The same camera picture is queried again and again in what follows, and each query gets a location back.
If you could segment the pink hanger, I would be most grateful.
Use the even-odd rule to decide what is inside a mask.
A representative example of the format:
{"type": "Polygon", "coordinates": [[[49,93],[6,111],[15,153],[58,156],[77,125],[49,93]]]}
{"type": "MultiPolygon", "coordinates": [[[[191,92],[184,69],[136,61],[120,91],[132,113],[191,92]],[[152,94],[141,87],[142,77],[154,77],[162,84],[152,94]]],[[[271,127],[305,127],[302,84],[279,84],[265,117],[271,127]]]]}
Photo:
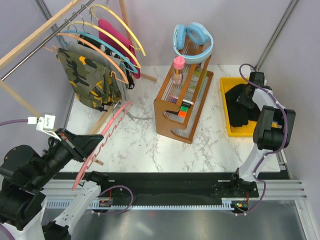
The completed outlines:
{"type": "Polygon", "coordinates": [[[80,181],[84,178],[86,170],[89,169],[93,163],[93,158],[96,158],[101,149],[106,145],[108,139],[112,136],[115,129],[120,125],[120,122],[124,119],[125,114],[128,113],[130,108],[133,106],[132,101],[128,101],[123,104],[116,113],[112,114],[112,118],[103,128],[101,135],[103,136],[103,141],[93,150],[93,152],[86,158],[84,163],[82,164],[72,186],[72,191],[76,190],[76,187],[80,183],[80,181]]]}

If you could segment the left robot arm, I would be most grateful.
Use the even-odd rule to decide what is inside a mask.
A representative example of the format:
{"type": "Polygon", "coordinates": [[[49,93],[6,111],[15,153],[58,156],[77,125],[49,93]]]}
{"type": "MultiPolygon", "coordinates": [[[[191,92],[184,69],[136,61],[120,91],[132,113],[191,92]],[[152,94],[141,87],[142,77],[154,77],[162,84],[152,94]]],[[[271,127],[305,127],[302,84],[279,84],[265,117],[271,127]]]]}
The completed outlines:
{"type": "Polygon", "coordinates": [[[0,166],[0,227],[10,240],[70,240],[91,202],[110,191],[106,178],[94,172],[71,204],[42,225],[44,186],[71,160],[87,160],[104,138],[101,134],[77,135],[64,128],[54,134],[48,138],[43,154],[29,145],[19,145],[5,155],[0,166]]]}

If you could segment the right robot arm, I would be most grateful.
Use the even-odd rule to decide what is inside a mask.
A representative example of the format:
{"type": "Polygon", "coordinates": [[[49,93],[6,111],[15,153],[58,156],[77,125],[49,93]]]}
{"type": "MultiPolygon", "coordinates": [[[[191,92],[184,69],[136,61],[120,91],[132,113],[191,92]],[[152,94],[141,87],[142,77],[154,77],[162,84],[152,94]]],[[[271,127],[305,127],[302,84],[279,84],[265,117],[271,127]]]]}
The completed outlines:
{"type": "Polygon", "coordinates": [[[235,197],[256,187],[258,175],[269,155],[286,148],[291,139],[296,112],[284,107],[265,85],[263,72],[253,71],[236,100],[246,110],[258,108],[260,114],[253,131],[253,148],[243,165],[232,175],[229,191],[235,197]]]}

